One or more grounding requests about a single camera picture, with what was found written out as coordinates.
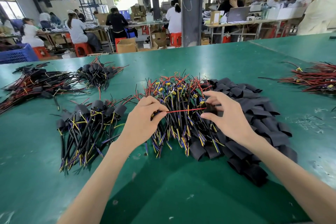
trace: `red plastic stool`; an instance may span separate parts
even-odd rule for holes
[[[231,36],[230,35],[223,37],[222,44],[230,43],[230,42],[231,42]]]
[[[170,34],[170,46],[180,47],[182,45],[182,32]]]
[[[34,47],[33,48],[34,52],[36,53],[36,56],[40,58],[45,58],[45,57],[51,57],[48,50],[43,46],[43,47]]]
[[[149,29],[148,29],[148,26],[142,26],[142,34],[145,33],[145,35],[149,35]]]
[[[85,57],[88,54],[93,53],[88,43],[75,44],[75,51],[76,51],[77,57]]]
[[[122,38],[115,38],[114,41],[115,41],[115,51],[118,52],[118,47],[117,47],[117,44],[120,42],[120,40],[122,39],[127,39],[127,37],[122,37]]]

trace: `laptop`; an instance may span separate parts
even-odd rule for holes
[[[250,12],[249,6],[231,8],[229,14],[227,15],[226,22],[246,21],[249,12]]]

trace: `black shirt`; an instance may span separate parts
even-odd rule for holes
[[[86,22],[86,18],[85,18],[85,16],[84,16],[84,14],[80,13],[80,14],[78,15],[78,18],[79,18],[82,22]]]
[[[238,7],[243,7],[244,6],[244,2],[242,0],[237,0],[237,5],[238,5]],[[225,13],[228,13],[231,8],[232,8],[232,5],[230,5],[230,0],[225,0],[218,7],[218,11],[224,11]]]
[[[113,27],[113,32],[120,32],[124,30],[124,26],[128,25],[122,14],[109,14],[107,15],[106,25]]]

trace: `blue bin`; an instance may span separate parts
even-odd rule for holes
[[[38,61],[33,48],[30,44],[18,44],[22,49],[0,52],[0,64],[20,63]]]
[[[131,16],[130,16],[128,10],[122,10],[122,11],[119,11],[119,13],[122,14],[126,20],[131,19]]]

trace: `hair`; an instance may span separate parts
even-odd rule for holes
[[[175,6],[175,12],[180,13],[181,12],[181,7],[179,6],[179,1],[178,0],[172,0],[170,1],[171,6]]]
[[[111,8],[111,14],[119,14],[119,10],[116,7]]]
[[[27,22],[29,22],[29,21],[33,21],[33,20],[30,19],[30,18],[26,18],[26,17],[22,19],[23,25],[22,25],[22,27],[20,28],[20,33],[21,33],[21,35],[25,35],[25,25],[26,25]]]
[[[72,19],[76,18],[76,16],[77,16],[76,14],[68,14],[68,23],[67,23],[67,25],[68,25],[69,29],[71,29]]]

